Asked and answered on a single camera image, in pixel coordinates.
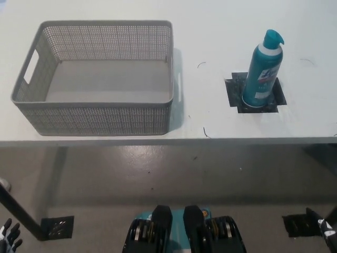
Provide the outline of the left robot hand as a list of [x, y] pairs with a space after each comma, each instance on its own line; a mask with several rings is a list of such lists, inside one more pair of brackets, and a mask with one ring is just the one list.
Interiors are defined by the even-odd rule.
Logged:
[[19, 238], [21, 234], [20, 224], [16, 223], [12, 226], [12, 219], [8, 218], [1, 227], [1, 253], [14, 253], [23, 243]]

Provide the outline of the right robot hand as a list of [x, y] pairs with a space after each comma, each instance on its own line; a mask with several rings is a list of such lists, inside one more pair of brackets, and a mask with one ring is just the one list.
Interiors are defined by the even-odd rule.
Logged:
[[311, 220], [313, 220], [316, 225], [318, 225], [320, 233], [324, 239], [331, 239], [332, 236], [336, 235], [336, 231], [318, 213], [310, 208], [306, 208], [306, 214], [310, 217]]

